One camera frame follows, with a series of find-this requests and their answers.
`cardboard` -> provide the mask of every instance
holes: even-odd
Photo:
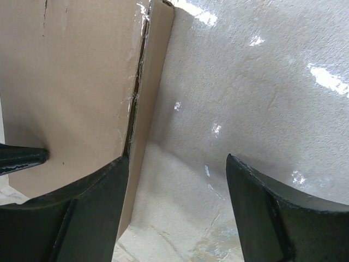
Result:
[[[130,153],[120,231],[131,218],[174,16],[167,2],[154,0],[150,16],[148,5],[0,4],[5,142],[51,153],[46,164],[10,174],[10,186],[36,197]]]

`curved black piece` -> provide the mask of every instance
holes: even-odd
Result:
[[[0,206],[0,261],[110,262],[128,159],[22,205]]]
[[[231,155],[226,173],[246,262],[349,261],[349,206],[296,190]]]
[[[0,144],[0,176],[44,164],[48,158],[43,148]]]

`floor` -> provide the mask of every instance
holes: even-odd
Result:
[[[240,262],[228,153],[349,204],[349,5],[172,1],[176,18],[134,216],[113,262]]]

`cardboard edge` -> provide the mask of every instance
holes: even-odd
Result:
[[[138,81],[131,107],[124,155],[129,157],[129,179],[117,240],[130,224],[143,157],[158,96],[175,10],[166,0],[152,0],[139,61]]]

